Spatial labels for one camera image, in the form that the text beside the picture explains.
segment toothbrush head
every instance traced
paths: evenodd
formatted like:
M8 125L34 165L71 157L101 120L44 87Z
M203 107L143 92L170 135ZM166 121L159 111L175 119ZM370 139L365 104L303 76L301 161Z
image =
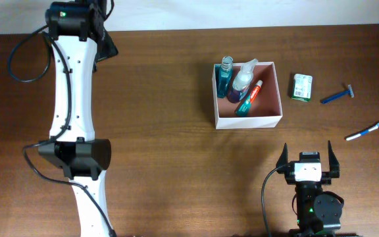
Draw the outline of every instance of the toothbrush head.
M351 85L347 85L347 87L349 88L349 95L350 97L355 97L355 95L353 95L353 90L352 90L352 86Z

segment white wall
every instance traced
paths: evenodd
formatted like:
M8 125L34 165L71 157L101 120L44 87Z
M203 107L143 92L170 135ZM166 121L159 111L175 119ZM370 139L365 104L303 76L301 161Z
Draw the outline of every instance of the white wall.
M45 10L51 2L0 0L0 34L27 33L43 26ZM107 30L379 23L379 0L115 0L115 3L114 13L105 23Z

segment wooden table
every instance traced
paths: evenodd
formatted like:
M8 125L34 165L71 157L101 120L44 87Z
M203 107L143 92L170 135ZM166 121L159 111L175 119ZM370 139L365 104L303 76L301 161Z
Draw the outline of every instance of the wooden table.
M379 130L344 137L379 120L379 25L111 33L120 55L93 75L93 123L113 157L106 193L120 236L231 236L265 233L260 189L283 145L290 159L332 141L341 176L325 187L345 199L342 232L379 236ZM20 148L46 139L54 109L54 70L20 84L7 57L24 36L0 36L0 236L79 236L68 186L44 182ZM40 38L14 59L35 76L45 65ZM274 61L283 107L276 128L215 130L211 74L225 55L235 62ZM313 98L290 99L292 73L314 77ZM351 84L353 99L321 105ZM31 152L48 176L59 169ZM296 228L294 187L275 174L266 187L274 232Z

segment cardboard box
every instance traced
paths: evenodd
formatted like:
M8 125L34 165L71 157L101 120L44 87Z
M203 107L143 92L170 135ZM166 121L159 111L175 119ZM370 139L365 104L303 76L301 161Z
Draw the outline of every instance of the cardboard box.
M240 71L243 63L234 63L234 70L230 85ZM238 117L235 110L239 103L230 103L225 97L217 97L216 82L220 64L213 68L213 99L215 103L216 129L235 129L235 128L274 128L283 117L282 103L280 102L279 87L277 83L276 69L273 62L257 63L254 68L254 78L251 83L253 89L255 84L263 81L263 86L254 100L247 117Z

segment teal toothpaste tube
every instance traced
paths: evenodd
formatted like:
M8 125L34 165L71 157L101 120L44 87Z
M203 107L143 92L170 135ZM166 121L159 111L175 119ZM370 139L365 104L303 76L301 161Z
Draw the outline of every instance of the teal toothpaste tube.
M239 117L246 117L248 115L248 111L251 108L251 105L260 92L261 86L263 85L263 81L259 80L256 84L252 92L249 94L249 97L240 105L239 109L235 111L235 114Z

